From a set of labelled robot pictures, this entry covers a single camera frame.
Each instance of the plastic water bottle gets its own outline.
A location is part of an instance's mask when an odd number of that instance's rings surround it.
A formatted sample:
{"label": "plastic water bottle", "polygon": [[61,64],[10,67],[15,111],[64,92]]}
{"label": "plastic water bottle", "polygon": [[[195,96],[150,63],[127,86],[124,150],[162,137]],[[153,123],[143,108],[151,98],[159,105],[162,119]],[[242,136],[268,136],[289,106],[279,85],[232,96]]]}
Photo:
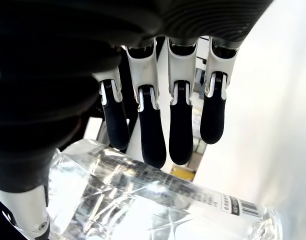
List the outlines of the plastic water bottle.
{"label": "plastic water bottle", "polygon": [[50,240],[282,240],[276,212],[133,160],[93,140],[54,158]]}

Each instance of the barcode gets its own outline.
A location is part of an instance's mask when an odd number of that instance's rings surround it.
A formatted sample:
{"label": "barcode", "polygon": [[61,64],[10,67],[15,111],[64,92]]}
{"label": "barcode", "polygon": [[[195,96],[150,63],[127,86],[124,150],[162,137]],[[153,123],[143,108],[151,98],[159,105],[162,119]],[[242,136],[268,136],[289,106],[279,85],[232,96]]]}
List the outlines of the barcode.
{"label": "barcode", "polygon": [[261,213],[259,212],[257,206],[248,201],[240,200],[242,206],[242,212],[247,215],[251,215],[254,217],[261,217]]}

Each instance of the robotic hand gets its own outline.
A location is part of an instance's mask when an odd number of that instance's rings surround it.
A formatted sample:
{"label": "robotic hand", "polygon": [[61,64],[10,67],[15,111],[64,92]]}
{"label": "robotic hand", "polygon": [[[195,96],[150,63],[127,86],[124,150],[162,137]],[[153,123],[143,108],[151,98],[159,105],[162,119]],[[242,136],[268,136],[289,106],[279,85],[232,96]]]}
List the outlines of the robotic hand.
{"label": "robotic hand", "polygon": [[197,39],[210,36],[200,132],[206,143],[216,143],[237,52],[271,2],[0,1],[0,201],[10,223],[30,240],[48,238],[52,156],[79,128],[80,115],[99,93],[111,144],[128,145],[121,56],[114,46],[127,46],[143,158],[160,168],[166,147],[154,38],[167,36],[169,151],[181,165],[193,148],[190,97]]}

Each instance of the black fingertip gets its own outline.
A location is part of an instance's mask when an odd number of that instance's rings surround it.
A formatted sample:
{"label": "black fingertip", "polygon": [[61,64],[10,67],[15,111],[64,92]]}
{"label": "black fingertip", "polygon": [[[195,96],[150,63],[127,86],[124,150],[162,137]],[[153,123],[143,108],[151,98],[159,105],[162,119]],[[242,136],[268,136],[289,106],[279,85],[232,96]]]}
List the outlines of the black fingertip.
{"label": "black fingertip", "polygon": [[123,100],[116,102],[111,91],[111,80],[105,80],[106,104],[103,106],[109,143],[118,150],[126,149],[130,142],[130,133]]}
{"label": "black fingertip", "polygon": [[221,92],[214,91],[212,97],[204,95],[200,134],[207,144],[217,143],[223,135],[225,103]]}
{"label": "black fingertip", "polygon": [[192,105],[186,102],[186,83],[181,81],[178,84],[177,103],[170,106],[168,146],[172,161],[177,165],[184,165],[193,153]]}
{"label": "black fingertip", "polygon": [[145,106],[138,113],[141,126],[142,156],[144,162],[158,169],[167,159],[167,150],[161,123],[161,112]]}

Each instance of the yellow object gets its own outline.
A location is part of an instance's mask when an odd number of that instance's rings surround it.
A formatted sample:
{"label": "yellow object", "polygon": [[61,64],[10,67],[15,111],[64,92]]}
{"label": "yellow object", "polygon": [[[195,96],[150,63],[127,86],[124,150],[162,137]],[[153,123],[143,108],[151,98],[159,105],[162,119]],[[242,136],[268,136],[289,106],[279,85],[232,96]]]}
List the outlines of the yellow object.
{"label": "yellow object", "polygon": [[193,173],[192,170],[185,168],[185,167],[177,166],[177,165],[173,165],[171,174],[173,176],[176,176],[178,178],[181,178],[181,179],[184,179],[190,182],[193,181],[194,176],[195,176],[195,173]]}

